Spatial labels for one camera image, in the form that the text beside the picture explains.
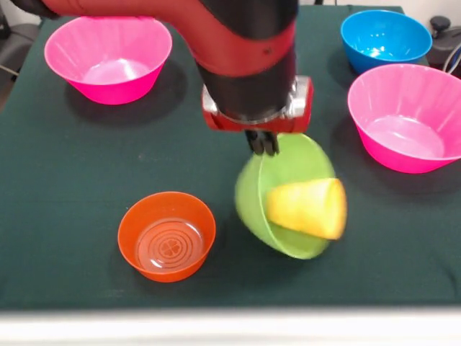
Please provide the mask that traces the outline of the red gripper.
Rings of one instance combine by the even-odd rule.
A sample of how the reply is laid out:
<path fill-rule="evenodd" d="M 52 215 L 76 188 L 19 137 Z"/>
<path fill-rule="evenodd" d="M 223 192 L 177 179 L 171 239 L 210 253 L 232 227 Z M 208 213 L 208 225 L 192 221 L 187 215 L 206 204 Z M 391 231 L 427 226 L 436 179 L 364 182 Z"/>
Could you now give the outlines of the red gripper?
<path fill-rule="evenodd" d="M 304 133 L 309 125 L 313 103 L 313 82 L 308 76 L 296 76 L 287 96 L 286 105 L 261 120 L 244 122 L 227 117 L 219 111 L 206 86 L 202 88 L 202 114 L 213 130 L 239 132 L 245 130 L 246 140 L 254 154 L 275 156 L 279 153 L 276 133 Z M 257 130 L 262 130 L 263 139 Z"/>

